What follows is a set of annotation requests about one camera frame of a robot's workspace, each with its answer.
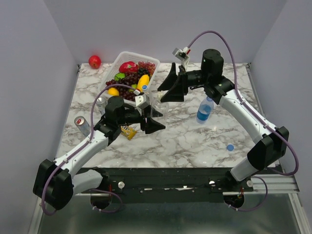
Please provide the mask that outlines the small clear plastic bottle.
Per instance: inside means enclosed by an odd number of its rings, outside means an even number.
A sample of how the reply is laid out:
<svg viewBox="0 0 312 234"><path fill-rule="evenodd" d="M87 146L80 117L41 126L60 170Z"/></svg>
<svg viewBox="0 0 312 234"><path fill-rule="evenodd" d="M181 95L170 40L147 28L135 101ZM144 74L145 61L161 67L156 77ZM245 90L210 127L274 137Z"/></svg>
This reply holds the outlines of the small clear plastic bottle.
<svg viewBox="0 0 312 234"><path fill-rule="evenodd" d="M143 93L145 94L147 100L149 101L150 104L153 102L153 94L150 93L148 90L143 90Z"/></svg>

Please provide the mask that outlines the blue label water bottle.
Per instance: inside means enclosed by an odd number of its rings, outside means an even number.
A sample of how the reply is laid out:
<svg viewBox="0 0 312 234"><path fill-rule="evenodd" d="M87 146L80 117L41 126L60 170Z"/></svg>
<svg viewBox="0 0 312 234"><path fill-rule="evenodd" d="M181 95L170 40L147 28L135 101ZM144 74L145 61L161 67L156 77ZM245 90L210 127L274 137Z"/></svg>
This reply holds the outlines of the blue label water bottle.
<svg viewBox="0 0 312 234"><path fill-rule="evenodd" d="M201 103L198 108L197 114L196 114L196 120L200 124L204 124L208 118L210 117L212 111L214 110L214 101L206 97Z"/></svg>

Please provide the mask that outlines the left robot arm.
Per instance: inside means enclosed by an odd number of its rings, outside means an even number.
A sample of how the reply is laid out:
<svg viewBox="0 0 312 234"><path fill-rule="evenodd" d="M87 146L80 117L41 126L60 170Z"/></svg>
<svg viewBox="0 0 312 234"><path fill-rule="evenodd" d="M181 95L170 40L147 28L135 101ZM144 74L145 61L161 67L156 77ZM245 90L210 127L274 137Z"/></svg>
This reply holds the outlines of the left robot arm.
<svg viewBox="0 0 312 234"><path fill-rule="evenodd" d="M135 106L126 104L123 98L108 99L105 113L97 123L91 123L90 134L67 154L50 161L45 159L38 168L33 193L41 198L41 208L47 215L46 205L55 211L64 208L73 195L94 189L98 193L108 187L108 180L98 171L77 175L83 165L99 151L110 146L121 134L123 126L139 124L145 134L165 129L151 117L149 97L140 93L135 97Z"/></svg>

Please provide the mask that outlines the tall clear plastic bottle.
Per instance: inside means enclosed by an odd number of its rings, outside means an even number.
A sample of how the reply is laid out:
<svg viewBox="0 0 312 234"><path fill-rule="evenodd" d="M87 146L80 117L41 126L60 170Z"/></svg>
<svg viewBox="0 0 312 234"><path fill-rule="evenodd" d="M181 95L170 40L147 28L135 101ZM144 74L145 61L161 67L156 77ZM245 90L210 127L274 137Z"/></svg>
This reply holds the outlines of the tall clear plastic bottle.
<svg viewBox="0 0 312 234"><path fill-rule="evenodd" d="M163 117L152 117L155 121L166 125L167 123L167 117L168 117L168 111L169 111L169 103L167 102L161 102L161 98L163 97L162 93L158 93L156 97L153 99L152 106L156 107L161 110L163 113Z"/></svg>

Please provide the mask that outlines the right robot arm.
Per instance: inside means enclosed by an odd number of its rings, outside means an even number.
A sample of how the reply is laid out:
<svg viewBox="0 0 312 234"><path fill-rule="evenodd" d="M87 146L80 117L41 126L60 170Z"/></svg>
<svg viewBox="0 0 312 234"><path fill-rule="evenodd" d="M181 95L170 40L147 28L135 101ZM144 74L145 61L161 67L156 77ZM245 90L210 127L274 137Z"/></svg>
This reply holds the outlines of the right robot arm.
<svg viewBox="0 0 312 234"><path fill-rule="evenodd" d="M158 87L158 91L165 92L160 101L183 102L189 89L203 88L215 104L227 110L247 131L255 145L224 179L225 187L235 191L244 179L285 155L289 131L270 123L235 91L234 83L222 74L224 59L218 50L205 50L200 70L186 71L189 51L188 47L173 51L173 55L181 60L181 65L177 71L176 65L172 64L168 76Z"/></svg>

